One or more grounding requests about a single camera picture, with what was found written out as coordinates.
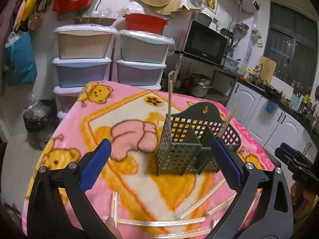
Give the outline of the left hand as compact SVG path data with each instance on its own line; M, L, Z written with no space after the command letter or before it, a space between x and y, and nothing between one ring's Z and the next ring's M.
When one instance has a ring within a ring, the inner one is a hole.
M117 229L117 227L115 226L115 221L114 219L109 216L106 221L105 221L105 225L106 227L115 235L115 237L117 239L122 239L122 235L120 233L120 231Z

